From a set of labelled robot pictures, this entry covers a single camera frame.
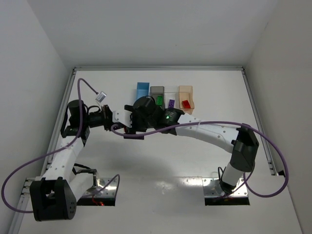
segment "green object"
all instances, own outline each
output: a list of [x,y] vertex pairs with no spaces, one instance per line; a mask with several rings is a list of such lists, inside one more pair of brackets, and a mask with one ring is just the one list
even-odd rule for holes
[[157,105],[157,106],[162,106],[162,96],[158,96],[158,97],[157,97],[156,105]]

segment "robotic arm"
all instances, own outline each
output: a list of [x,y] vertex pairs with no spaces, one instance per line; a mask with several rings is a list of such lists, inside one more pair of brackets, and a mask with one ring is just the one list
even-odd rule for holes
[[[70,125],[61,130],[63,138],[60,147],[71,142],[79,129],[79,101],[71,101],[68,109],[71,113]],[[87,189],[97,186],[96,169],[81,170],[70,181],[72,168],[79,152],[86,144],[90,128],[104,126],[105,130],[111,131],[112,127],[117,125],[118,128],[124,128],[126,133],[124,138],[144,139],[135,134],[146,132],[150,128],[158,130],[177,124],[201,122],[200,119],[179,109],[163,110],[149,96],[139,98],[133,106],[125,105],[124,110],[113,112],[108,105],[103,105],[101,111],[87,113],[84,106],[82,116],[82,131],[78,139],[68,149],[55,154],[50,168],[30,186],[34,217],[37,221],[72,219],[76,213],[77,201]],[[232,193],[244,172],[251,172],[254,167],[259,143],[253,131],[247,128],[198,124],[176,127],[161,133],[192,137],[231,153],[231,160],[219,182],[226,194]]]

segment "white wall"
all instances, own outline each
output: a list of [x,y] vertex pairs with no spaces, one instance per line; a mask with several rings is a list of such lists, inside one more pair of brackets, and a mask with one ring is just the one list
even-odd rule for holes
[[289,189],[307,234],[312,233],[311,10],[311,0],[279,1],[246,69],[264,128],[287,158]]
[[28,0],[76,65],[244,65],[277,0]]
[[[69,71],[26,0],[0,2],[0,184],[16,167],[45,153]],[[6,188],[16,206],[27,176],[42,162],[17,173]],[[0,233],[13,212],[0,202]]]

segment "blue container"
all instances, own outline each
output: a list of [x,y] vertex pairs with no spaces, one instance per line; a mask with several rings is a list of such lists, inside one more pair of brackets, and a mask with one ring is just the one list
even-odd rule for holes
[[136,86],[136,100],[140,97],[148,96],[150,84],[146,82],[138,82]]

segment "wall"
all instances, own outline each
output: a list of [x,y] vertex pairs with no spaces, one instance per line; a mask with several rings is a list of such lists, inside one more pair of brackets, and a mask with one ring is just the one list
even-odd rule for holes
[[[0,2],[0,184],[8,174],[46,152],[69,71],[26,0]],[[42,162],[17,173],[6,188],[16,206],[27,176]],[[0,202],[0,233],[13,212]]]
[[77,65],[243,65],[277,0],[28,0]]
[[289,189],[312,233],[312,1],[279,1],[247,65],[264,128],[287,158]]

